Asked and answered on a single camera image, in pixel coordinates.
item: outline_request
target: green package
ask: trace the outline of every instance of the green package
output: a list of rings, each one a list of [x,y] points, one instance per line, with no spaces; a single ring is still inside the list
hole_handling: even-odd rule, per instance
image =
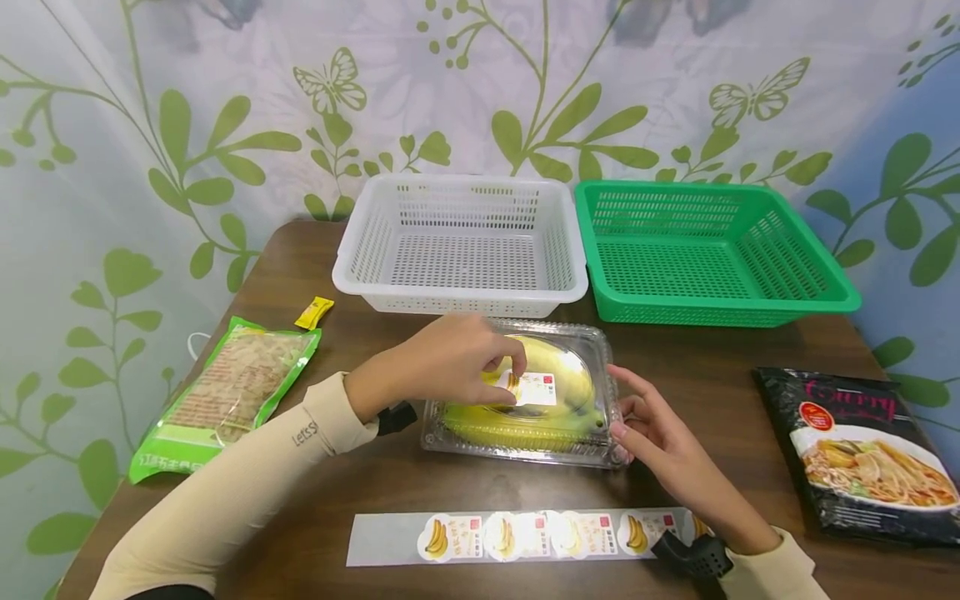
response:
[[[192,473],[266,422],[313,356],[320,334],[269,331],[231,318],[200,375],[133,454],[131,482],[160,472]]]

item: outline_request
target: plastic clamshell container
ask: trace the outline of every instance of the plastic clamshell container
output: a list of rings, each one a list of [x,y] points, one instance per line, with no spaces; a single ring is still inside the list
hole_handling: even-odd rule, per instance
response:
[[[611,423],[622,418],[616,384],[606,371],[611,349],[603,332],[579,324],[501,319],[492,324],[523,342],[528,373],[555,377],[556,405],[462,406],[431,400],[421,445],[537,463],[624,467],[626,452],[610,435]]]
[[[799,214],[752,185],[583,181],[577,217],[600,318],[776,327],[860,294]]]
[[[377,175],[350,215],[333,284],[381,312],[538,319],[584,296],[587,260],[557,181]]]

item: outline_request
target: clear plastic container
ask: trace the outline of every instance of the clear plastic container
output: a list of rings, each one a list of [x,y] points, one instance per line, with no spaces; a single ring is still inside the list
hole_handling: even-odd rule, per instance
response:
[[[523,376],[511,360],[485,373],[506,387],[517,406],[462,406],[429,401],[422,446],[427,450],[538,463],[620,468],[626,452],[611,438],[621,420],[616,384],[607,375],[611,349],[603,331],[578,324],[492,320],[527,351]]]

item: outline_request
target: wall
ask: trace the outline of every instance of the wall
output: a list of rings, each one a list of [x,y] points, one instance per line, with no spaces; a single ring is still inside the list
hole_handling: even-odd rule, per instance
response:
[[[924,171],[940,171],[930,184],[952,181],[955,51],[922,56],[956,39],[941,36],[953,20],[934,29],[956,2],[9,4],[0,578],[10,597],[52,594],[186,372],[188,336],[216,324],[270,233],[298,216],[345,217],[383,171],[777,188],[849,265],[867,297],[857,322],[957,465],[956,187],[904,191]],[[929,137],[928,156],[921,137],[895,143],[915,132]],[[911,221],[905,202],[919,233],[884,226],[888,206]],[[859,239],[872,251],[849,250]]]

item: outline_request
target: beige arm sleeve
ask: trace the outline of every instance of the beige arm sleeve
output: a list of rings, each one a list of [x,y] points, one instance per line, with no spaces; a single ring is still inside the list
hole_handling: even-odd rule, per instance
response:
[[[124,600],[183,584],[211,594],[221,566],[267,524],[298,480],[327,456],[376,436],[344,391],[344,374],[311,386],[296,406],[188,477],[107,557],[91,600]]]
[[[813,561],[789,533],[774,527],[783,542],[776,550],[741,556],[730,550],[733,569],[720,578],[731,600],[824,600],[827,595],[813,579]]]

